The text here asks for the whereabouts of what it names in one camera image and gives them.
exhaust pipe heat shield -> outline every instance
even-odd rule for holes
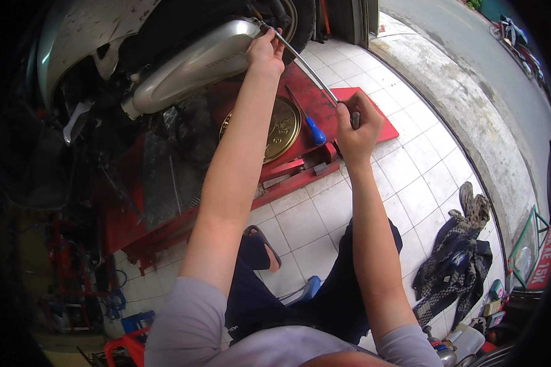
[[[147,76],[122,102],[133,120],[182,100],[187,93],[247,69],[245,53],[260,32],[251,19],[231,20],[206,34]]]

red stool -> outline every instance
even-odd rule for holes
[[[135,336],[145,334],[151,326],[145,327],[143,329],[132,331],[128,334],[124,334],[121,338],[112,339],[104,345],[104,355],[108,361],[110,367],[115,367],[114,361],[112,360],[112,350],[118,347],[125,347],[129,356],[133,359],[133,362],[138,367],[143,367],[144,365],[144,355],[145,355],[145,345],[135,339]]]

green plant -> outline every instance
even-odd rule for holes
[[[482,4],[482,0],[467,0],[466,4],[470,9],[479,10],[479,5]]]

hand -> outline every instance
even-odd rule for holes
[[[265,73],[272,73],[280,77],[284,72],[284,62],[281,56],[284,54],[284,44],[276,38],[276,33],[272,28],[267,32],[251,41],[247,49],[247,62],[249,68],[261,68]]]
[[[361,124],[356,130],[351,127],[350,111],[360,113]],[[347,170],[369,166],[369,156],[384,125],[382,115],[371,105],[365,93],[359,91],[351,98],[339,101],[337,121],[337,142]]]

gold circular plate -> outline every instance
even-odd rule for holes
[[[227,130],[228,121],[232,114],[233,111],[223,121],[220,127],[219,140]],[[267,143],[265,144],[264,164],[280,157],[294,144],[300,133],[301,123],[298,107],[286,97],[276,96]]]

